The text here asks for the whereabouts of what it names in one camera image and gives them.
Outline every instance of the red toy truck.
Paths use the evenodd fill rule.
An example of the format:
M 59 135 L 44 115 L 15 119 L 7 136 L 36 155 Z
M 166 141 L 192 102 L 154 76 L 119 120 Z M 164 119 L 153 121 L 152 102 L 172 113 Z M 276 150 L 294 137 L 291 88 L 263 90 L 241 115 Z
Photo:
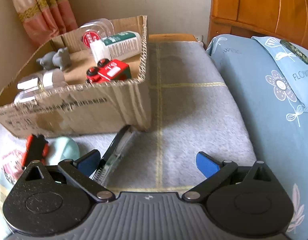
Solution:
M 97 67 L 92 67 L 86 72 L 87 83 L 101 83 L 132 78 L 130 66 L 117 59 L 109 61 L 107 58 L 104 58 L 97 65 Z

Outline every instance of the pillowcase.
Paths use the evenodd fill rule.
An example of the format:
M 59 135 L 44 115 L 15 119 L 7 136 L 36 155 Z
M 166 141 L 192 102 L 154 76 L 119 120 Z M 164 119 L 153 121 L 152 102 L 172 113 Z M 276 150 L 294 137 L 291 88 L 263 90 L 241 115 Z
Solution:
M 308 65 L 296 55 L 297 53 L 293 53 L 283 46 L 278 38 L 253 36 L 252 39 L 258 41 L 269 52 L 285 76 L 288 83 L 280 82 L 276 84 L 277 87 L 286 90 L 290 85 L 295 95 L 304 104 L 304 111 L 308 113 Z M 307 49 L 293 43 L 291 45 L 308 58 Z

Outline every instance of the clear plastic container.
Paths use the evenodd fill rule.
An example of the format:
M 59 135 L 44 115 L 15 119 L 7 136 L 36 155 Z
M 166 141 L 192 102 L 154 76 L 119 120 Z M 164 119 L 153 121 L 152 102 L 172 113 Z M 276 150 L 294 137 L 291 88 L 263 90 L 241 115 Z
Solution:
M 90 48 L 90 43 L 115 34 L 113 24 L 105 18 L 83 24 L 76 33 L 82 49 Z
M 63 72 L 59 68 L 34 73 L 19 81 L 18 89 L 24 90 L 16 95 L 14 103 L 31 101 L 39 93 L 64 86 L 67 86 L 67 83 Z
M 141 53 L 142 41 L 137 32 L 126 31 L 90 44 L 95 62 L 103 58 L 124 60 Z
M 33 87 L 49 87 L 52 84 L 65 81 L 63 72 L 59 68 L 49 71 L 39 71 L 22 78 L 18 82 L 18 89 L 27 90 Z

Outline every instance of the wall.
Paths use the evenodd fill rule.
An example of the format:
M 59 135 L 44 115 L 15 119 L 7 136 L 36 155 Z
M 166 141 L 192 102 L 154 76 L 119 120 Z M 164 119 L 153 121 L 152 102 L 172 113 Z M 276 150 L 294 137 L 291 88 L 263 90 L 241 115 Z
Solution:
M 211 0 L 70 0 L 78 25 L 97 18 L 145 14 L 153 33 L 208 32 Z
M 34 51 L 12 0 L 0 0 L 0 91 Z

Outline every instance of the wooden headboard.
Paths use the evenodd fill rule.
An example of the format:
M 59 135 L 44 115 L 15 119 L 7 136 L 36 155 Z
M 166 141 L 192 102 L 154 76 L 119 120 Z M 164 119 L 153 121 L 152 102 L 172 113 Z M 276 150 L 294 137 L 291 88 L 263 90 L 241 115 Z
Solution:
M 308 0 L 212 0 L 207 43 L 225 33 L 284 38 L 308 49 Z

